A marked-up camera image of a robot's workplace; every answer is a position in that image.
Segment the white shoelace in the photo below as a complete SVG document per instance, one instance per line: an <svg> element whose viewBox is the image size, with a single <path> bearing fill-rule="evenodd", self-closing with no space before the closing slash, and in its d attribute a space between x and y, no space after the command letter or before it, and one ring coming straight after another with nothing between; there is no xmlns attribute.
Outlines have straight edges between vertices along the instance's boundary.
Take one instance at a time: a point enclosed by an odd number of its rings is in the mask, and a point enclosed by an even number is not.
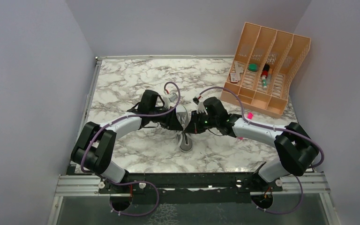
<svg viewBox="0 0 360 225"><path fill-rule="evenodd" d="M177 140L178 140L177 147L181 149L182 145L183 145L183 141L185 140L184 132L182 132L182 131L177 132L176 137L177 137Z"/></svg>

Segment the grey canvas sneaker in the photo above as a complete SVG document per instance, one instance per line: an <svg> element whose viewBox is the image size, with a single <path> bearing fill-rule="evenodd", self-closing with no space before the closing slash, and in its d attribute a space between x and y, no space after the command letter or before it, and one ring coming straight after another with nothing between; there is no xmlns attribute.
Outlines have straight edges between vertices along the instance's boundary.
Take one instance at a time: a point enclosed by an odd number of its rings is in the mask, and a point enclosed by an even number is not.
<svg viewBox="0 0 360 225"><path fill-rule="evenodd" d="M186 127L190 121L187 109L183 105L178 105L176 107L176 112L184 112L185 113L185 127ZM184 132L184 138L185 138L185 140L183 141L183 145L180 150L183 152L189 152L192 150L192 147L193 147L192 139L185 132Z"/></svg>

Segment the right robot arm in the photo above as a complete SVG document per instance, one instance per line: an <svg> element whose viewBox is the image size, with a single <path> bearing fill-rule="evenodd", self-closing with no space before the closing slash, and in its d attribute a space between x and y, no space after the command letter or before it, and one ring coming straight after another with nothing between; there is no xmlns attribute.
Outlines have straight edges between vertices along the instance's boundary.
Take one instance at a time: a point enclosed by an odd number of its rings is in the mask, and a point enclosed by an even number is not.
<svg viewBox="0 0 360 225"><path fill-rule="evenodd" d="M274 147L277 158L264 163L252 177L252 186L263 191L274 180L292 174L302 176L320 152L303 128L295 122L287 126L246 121L241 114L228 113L216 97L203 102L205 112L192 111L184 131L200 134L215 128L224 136L247 138Z"/></svg>

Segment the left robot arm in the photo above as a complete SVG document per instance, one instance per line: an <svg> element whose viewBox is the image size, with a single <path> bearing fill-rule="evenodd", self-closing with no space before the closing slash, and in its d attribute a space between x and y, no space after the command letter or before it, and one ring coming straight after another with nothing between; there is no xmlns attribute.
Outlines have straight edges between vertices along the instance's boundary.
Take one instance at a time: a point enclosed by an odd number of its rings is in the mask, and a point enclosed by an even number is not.
<svg viewBox="0 0 360 225"><path fill-rule="evenodd" d="M146 90L140 102L122 117L102 125L86 123L72 150L71 161L91 173L111 180L111 187L116 192L124 192L129 181L125 177L127 171L112 161L115 142L150 122L158 123L168 130L182 131L183 126L176 116L176 108L170 106L178 100L177 93L161 96L156 91Z"/></svg>

